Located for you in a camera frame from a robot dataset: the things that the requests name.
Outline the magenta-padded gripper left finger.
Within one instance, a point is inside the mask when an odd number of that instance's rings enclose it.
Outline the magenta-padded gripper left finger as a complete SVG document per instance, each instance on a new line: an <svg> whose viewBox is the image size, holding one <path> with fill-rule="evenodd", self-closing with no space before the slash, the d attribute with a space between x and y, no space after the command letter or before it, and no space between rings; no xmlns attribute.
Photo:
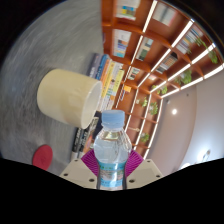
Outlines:
<svg viewBox="0 0 224 224"><path fill-rule="evenodd" d="M99 165L94 151L90 150L81 159L73 159L60 176L78 186L96 189Z"/></svg>

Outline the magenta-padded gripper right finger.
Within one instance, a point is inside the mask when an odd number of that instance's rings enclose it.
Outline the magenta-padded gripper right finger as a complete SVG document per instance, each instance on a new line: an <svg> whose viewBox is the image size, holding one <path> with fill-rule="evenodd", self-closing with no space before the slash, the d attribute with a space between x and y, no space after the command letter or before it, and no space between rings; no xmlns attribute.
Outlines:
<svg viewBox="0 0 224 224"><path fill-rule="evenodd" d="M132 150L125 165L124 188L141 188L163 177L156 164L151 159L143 159Z"/></svg>

